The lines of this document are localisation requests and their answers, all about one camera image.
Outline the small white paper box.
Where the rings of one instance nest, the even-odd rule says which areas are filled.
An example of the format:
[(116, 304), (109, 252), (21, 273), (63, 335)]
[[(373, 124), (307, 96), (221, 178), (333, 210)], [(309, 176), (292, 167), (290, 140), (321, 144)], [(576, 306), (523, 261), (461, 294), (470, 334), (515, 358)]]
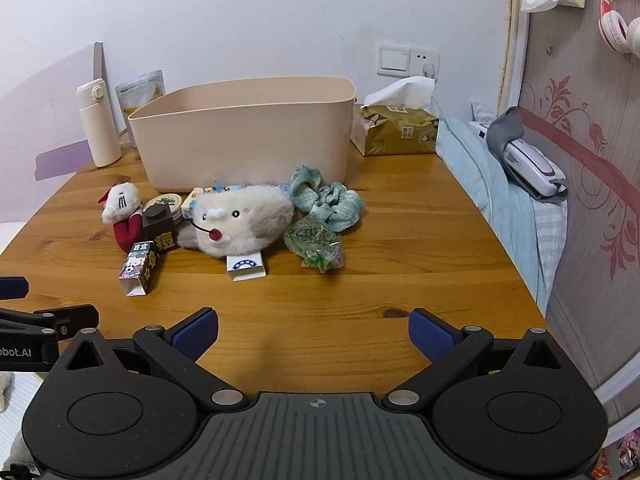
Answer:
[(226, 258), (226, 267), (228, 277), (234, 282), (264, 278), (267, 275), (261, 252), (253, 252), (242, 256), (228, 256)]

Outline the black block toy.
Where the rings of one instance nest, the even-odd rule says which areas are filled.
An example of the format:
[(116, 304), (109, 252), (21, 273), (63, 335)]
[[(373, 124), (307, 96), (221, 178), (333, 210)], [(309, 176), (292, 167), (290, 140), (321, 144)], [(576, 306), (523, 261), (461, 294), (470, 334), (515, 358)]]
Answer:
[(170, 208), (166, 204), (154, 204), (142, 211), (143, 239), (153, 242), (160, 254), (178, 247), (177, 228)]

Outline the small red white plush doll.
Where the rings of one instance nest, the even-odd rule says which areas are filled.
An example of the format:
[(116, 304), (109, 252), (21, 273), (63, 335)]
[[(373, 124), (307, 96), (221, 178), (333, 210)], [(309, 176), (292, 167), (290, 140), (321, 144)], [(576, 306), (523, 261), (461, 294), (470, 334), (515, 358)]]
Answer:
[(99, 200), (101, 218), (113, 227), (117, 245), (124, 252), (143, 238), (142, 203), (138, 188), (131, 182), (113, 185)]

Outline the white furry plush toy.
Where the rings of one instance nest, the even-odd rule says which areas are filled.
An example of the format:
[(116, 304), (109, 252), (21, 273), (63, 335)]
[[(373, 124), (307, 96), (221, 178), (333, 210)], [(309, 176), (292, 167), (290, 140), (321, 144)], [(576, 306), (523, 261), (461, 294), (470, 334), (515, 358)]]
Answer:
[(213, 258), (261, 252), (292, 223), (294, 205), (279, 190), (244, 186), (201, 195), (193, 218), (180, 228), (180, 247)]

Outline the cartoon bear tissue pack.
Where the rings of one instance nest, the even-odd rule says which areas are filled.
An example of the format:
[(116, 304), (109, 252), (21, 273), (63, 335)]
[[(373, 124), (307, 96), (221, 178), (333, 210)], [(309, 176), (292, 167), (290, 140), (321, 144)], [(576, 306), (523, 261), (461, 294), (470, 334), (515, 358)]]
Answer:
[(182, 218), (186, 220), (190, 220), (193, 218), (193, 211), (195, 208), (195, 203), (198, 198), (207, 193), (221, 193), (224, 191), (230, 191), (230, 186), (208, 186), (207, 188), (194, 188), (191, 193), (186, 196), (182, 205), (181, 205), (181, 213)]

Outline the round tin with lid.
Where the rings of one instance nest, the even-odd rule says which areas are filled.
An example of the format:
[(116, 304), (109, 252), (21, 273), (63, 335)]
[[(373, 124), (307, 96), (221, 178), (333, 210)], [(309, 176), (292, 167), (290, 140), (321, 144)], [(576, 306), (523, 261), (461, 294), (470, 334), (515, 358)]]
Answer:
[(176, 226), (178, 226), (182, 220), (182, 204), (183, 198), (181, 195), (176, 193), (165, 193), (157, 195), (151, 198), (144, 206), (143, 211), (147, 211), (150, 207), (154, 205), (167, 205), (172, 215), (172, 220)]

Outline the green snack packet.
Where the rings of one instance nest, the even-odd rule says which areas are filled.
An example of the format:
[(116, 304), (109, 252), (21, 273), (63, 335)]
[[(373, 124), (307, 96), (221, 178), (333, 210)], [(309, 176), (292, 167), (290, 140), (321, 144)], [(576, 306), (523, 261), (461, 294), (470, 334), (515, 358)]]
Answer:
[(297, 220), (283, 234), (286, 247), (302, 259), (302, 266), (321, 273), (343, 266), (341, 237), (314, 214)]

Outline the green fabric scrunchie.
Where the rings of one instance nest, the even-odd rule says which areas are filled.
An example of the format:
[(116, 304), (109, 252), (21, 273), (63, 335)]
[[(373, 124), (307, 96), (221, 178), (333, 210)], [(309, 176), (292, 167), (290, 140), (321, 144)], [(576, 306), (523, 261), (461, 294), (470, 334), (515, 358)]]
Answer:
[(313, 214), (333, 232), (350, 229), (360, 220), (363, 200), (342, 182), (323, 184), (317, 168), (298, 165), (290, 183), (294, 207), (303, 214)]

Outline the blue white porcelain tissue pack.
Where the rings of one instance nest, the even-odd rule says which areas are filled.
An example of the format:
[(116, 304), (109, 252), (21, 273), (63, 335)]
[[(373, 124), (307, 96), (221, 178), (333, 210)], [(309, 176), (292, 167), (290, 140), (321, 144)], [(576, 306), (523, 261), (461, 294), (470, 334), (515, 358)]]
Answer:
[(268, 190), (279, 190), (287, 198), (291, 197), (291, 187), (288, 184), (255, 184), (255, 188), (268, 188)]

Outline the light blue bedding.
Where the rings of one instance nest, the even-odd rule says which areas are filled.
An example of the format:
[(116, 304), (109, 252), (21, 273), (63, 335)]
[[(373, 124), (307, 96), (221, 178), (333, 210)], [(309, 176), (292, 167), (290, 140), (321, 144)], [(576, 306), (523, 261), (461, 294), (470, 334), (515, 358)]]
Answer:
[(544, 197), (506, 166), (506, 148), (524, 139), (514, 107), (481, 136), (471, 126), (440, 118), (436, 154), (497, 235), (541, 313), (546, 313), (567, 239), (564, 194)]

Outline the cream thermos bottle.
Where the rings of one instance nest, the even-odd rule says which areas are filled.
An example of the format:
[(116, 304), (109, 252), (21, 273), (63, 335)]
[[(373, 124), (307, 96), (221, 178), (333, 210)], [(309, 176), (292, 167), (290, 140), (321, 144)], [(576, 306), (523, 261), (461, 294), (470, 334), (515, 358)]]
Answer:
[(94, 164), (99, 168), (114, 164), (122, 157), (122, 150), (105, 81), (98, 78), (82, 84), (76, 90), (76, 100)]

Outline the banana chips snack pouch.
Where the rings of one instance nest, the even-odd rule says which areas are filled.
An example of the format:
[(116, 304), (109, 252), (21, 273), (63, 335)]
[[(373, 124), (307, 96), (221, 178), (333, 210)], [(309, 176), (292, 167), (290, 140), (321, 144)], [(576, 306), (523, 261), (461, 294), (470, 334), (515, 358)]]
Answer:
[(149, 104), (149, 102), (165, 94), (163, 72), (161, 70), (153, 70), (152, 72), (137, 76), (134, 81), (116, 86), (115, 92), (131, 144), (136, 146), (129, 117), (139, 108), (144, 107), (146, 104)]

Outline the beige plastic storage bin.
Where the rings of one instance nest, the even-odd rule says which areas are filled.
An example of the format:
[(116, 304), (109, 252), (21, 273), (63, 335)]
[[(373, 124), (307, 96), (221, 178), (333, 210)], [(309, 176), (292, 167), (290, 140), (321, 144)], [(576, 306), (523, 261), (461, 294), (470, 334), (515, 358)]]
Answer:
[(342, 77), (215, 81), (161, 96), (129, 123), (159, 191), (286, 183), (299, 165), (333, 182), (346, 176), (355, 101)]

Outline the decorated headboard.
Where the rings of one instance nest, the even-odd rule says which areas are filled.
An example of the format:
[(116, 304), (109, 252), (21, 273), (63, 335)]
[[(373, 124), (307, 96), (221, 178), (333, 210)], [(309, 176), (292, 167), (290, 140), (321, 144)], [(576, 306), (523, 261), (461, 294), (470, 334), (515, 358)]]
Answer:
[(639, 59), (600, 33), (601, 0), (528, 22), (526, 138), (568, 181), (567, 239), (546, 319), (604, 404), (601, 472), (639, 474)]

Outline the red white headphones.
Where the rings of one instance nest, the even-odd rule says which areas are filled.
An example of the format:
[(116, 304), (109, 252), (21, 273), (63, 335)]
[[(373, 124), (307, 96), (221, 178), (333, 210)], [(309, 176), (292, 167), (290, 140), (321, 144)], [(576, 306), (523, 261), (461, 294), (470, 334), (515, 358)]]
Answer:
[(598, 29), (603, 41), (620, 54), (639, 56), (639, 19), (627, 23), (614, 9), (614, 0), (600, 1)]

